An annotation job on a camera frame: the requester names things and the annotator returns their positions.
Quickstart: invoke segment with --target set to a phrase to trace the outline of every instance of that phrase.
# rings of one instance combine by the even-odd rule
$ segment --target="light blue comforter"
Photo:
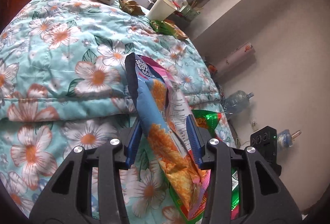
[[[0,179],[26,216],[73,147],[98,147],[133,124],[124,68],[130,52],[165,67],[192,108],[223,112],[193,44],[155,33],[118,1],[32,0],[1,33]],[[224,114],[216,133],[234,146]],[[144,138],[135,165],[120,175],[131,223],[182,222]],[[92,183],[97,216],[97,169]]]

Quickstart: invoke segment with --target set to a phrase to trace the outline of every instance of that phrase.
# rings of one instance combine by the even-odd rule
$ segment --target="orange flower center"
[[[170,54],[170,58],[172,58],[172,59],[178,59],[178,55],[175,54],[175,53],[171,53]]]
[[[68,30],[65,30],[63,32],[56,32],[54,34],[54,37],[55,37],[55,41],[56,42],[63,41],[63,40],[65,40],[65,39],[67,39],[69,37]]]
[[[26,160],[28,163],[35,163],[36,162],[36,152],[37,149],[34,145],[26,146]]]
[[[95,71],[93,74],[92,82],[94,85],[100,86],[101,84],[103,84],[104,79],[105,79],[105,74],[103,71]]]
[[[40,26],[40,29],[41,29],[42,31],[47,30],[47,28],[48,28],[48,26],[47,26],[47,24],[45,24],[45,23],[42,23],[41,26]]]
[[[0,74],[0,87],[5,84],[5,76],[3,74]]]
[[[93,134],[86,134],[80,139],[80,141],[84,145],[92,145],[95,143],[96,138]]]
[[[148,186],[146,186],[143,195],[144,195],[144,197],[151,198],[154,196],[154,193],[155,193],[155,190],[154,190],[153,185],[148,185]]]
[[[10,197],[13,199],[13,201],[15,202],[15,204],[17,205],[21,205],[22,201],[20,200],[20,198],[18,197],[18,195],[16,194],[11,194]]]
[[[177,45],[176,47],[176,50],[178,50],[179,52],[183,52],[183,47],[182,46],[179,46],[179,45]]]
[[[122,59],[122,55],[119,54],[119,53],[113,53],[113,57],[118,59],[118,60]]]
[[[7,32],[4,32],[4,33],[1,35],[1,38],[2,38],[2,39],[6,39],[7,36],[8,36],[8,33],[7,33]]]

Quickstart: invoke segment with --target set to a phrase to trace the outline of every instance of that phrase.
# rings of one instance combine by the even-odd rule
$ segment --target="white flower pattern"
[[[36,190],[39,175],[52,176],[57,169],[54,156],[45,151],[52,141],[52,132],[45,125],[35,130],[26,124],[19,129],[17,137],[20,144],[11,147],[10,155],[15,166],[23,166],[23,181]]]
[[[32,84],[27,91],[26,98],[19,92],[14,92],[12,96],[17,98],[19,102],[17,106],[12,103],[8,108],[7,115],[10,121],[39,122],[59,119],[56,109],[52,106],[40,111],[38,109],[37,99],[47,98],[48,96],[48,91],[44,86],[36,83]]]
[[[50,34],[50,31],[56,27],[56,24],[52,21],[51,18],[34,19],[30,21],[29,27],[31,31],[29,32],[29,36],[32,35],[40,35],[41,38],[44,38],[45,35]]]
[[[13,49],[10,50],[10,53],[14,54],[17,58],[19,58],[22,55],[22,53],[27,54],[29,52],[29,43],[30,43],[30,39],[20,40],[16,42],[13,45]]]
[[[0,50],[4,46],[10,46],[15,43],[15,34],[18,33],[23,24],[8,25],[0,35]]]
[[[163,224],[185,224],[180,212],[172,205],[164,207],[162,214],[166,218],[166,222]]]
[[[18,208],[25,215],[28,215],[34,204],[31,200],[24,198],[24,195],[27,192],[25,182],[16,172],[13,171],[8,173],[8,179],[6,179],[6,176],[0,172],[0,180]]]
[[[46,13],[49,17],[56,17],[63,14],[63,3],[59,0],[48,1],[45,6],[42,7],[42,12]]]
[[[120,83],[120,74],[117,69],[103,64],[103,57],[96,59],[96,63],[79,61],[75,66],[76,74],[82,78],[75,92],[78,96],[83,95],[109,95],[111,85]]]
[[[64,158],[76,146],[83,146],[85,149],[97,148],[109,139],[117,137],[117,130],[112,124],[98,118],[67,121],[62,128],[62,133],[68,142]]]
[[[37,5],[34,3],[29,3],[26,6],[22,8],[21,11],[17,14],[16,18],[19,20],[24,20],[28,18],[28,15],[31,11],[35,10],[37,8]]]
[[[129,203],[129,193],[127,191],[127,188],[124,187],[128,182],[134,182],[138,180],[138,170],[136,166],[133,164],[130,169],[128,170],[119,170],[119,176],[120,176],[120,182],[121,182],[121,188],[123,191],[123,197],[125,204]]]
[[[76,37],[80,33],[80,29],[77,26],[68,26],[67,23],[63,23],[58,27],[52,29],[49,34],[44,35],[43,39],[50,43],[49,49],[56,49],[61,44],[69,46],[79,40]]]
[[[85,0],[69,0],[65,4],[63,4],[63,7],[68,9],[69,13],[78,15],[83,10],[86,10],[90,7],[90,4],[86,2]]]
[[[0,99],[9,97],[14,91],[13,80],[19,70],[19,63],[6,65],[0,58]]]
[[[168,50],[165,48],[161,49],[161,52],[163,55],[167,56],[167,59],[172,64],[178,64],[180,60],[182,60],[182,55],[179,53],[179,51],[176,51],[173,47],[169,48]]]
[[[118,108],[120,114],[130,114],[136,112],[132,99],[111,98],[111,101]]]
[[[191,75],[182,72],[180,79],[185,90],[190,91],[194,88],[194,78]]]
[[[153,160],[150,162],[150,168],[140,171],[141,181],[131,181],[126,184],[127,195],[130,198],[138,198],[132,205],[135,216],[143,218],[150,208],[159,208],[165,199],[165,191],[162,188],[163,177],[159,171],[157,160]]]
[[[125,45],[122,41],[114,40],[113,49],[106,45],[99,45],[97,50],[104,56],[103,63],[107,66],[125,66],[125,59],[128,54],[125,54]]]

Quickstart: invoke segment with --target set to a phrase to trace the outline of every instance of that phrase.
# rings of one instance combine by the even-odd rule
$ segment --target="snack bag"
[[[182,93],[180,97],[176,91],[178,87],[168,80],[166,70],[152,59],[131,53],[126,57],[125,67],[128,91],[144,134],[168,181],[187,209],[188,219],[191,219],[201,204],[210,172],[198,169],[189,153],[190,143],[185,130],[185,118],[191,114],[189,106]],[[165,80],[155,69],[163,74]],[[178,106],[184,113],[174,111]]]
[[[213,111],[203,109],[193,109],[192,113],[195,116],[196,124],[199,127],[206,128],[210,132],[211,136],[216,137],[214,130],[221,119],[221,113],[215,113]]]

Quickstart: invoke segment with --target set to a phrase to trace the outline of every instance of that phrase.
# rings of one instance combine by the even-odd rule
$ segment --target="paper cup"
[[[177,7],[171,1],[157,0],[146,17],[149,20],[163,21],[176,10],[178,10]]]

